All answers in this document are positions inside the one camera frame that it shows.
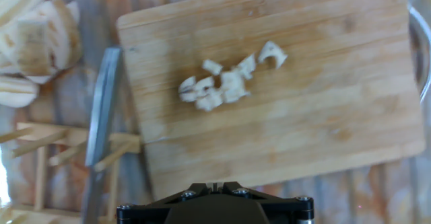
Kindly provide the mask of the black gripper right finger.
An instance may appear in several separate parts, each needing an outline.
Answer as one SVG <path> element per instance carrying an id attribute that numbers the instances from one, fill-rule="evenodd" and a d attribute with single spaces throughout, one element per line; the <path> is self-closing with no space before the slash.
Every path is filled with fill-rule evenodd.
<path id="1" fill-rule="evenodd" d="M 314 223 L 314 199 L 281 198 L 226 182 L 217 189 L 224 223 Z"/>

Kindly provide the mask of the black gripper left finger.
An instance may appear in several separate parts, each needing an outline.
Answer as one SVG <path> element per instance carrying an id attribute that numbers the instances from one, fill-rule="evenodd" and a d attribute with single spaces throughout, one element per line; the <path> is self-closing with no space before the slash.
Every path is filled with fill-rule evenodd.
<path id="1" fill-rule="evenodd" d="M 186 190 L 146 205 L 122 204 L 117 207 L 117 224 L 164 222 L 173 207 L 211 194 L 215 183 L 194 183 Z"/>

